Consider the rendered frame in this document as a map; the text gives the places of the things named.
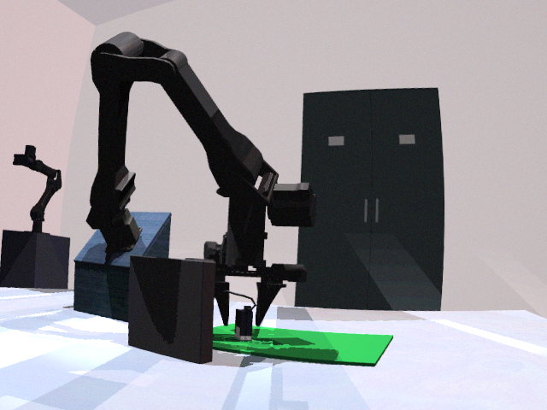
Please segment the green circuit board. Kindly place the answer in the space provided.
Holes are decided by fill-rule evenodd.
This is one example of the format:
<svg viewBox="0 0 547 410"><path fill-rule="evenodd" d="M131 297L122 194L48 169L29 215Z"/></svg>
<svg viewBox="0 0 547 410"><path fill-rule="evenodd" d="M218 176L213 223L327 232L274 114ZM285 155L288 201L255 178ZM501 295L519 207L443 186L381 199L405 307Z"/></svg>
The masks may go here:
<svg viewBox="0 0 547 410"><path fill-rule="evenodd" d="M235 323L213 327L215 350L279 360L373 366L390 344L393 335L298 331L252 326L252 337L240 336Z"/></svg>

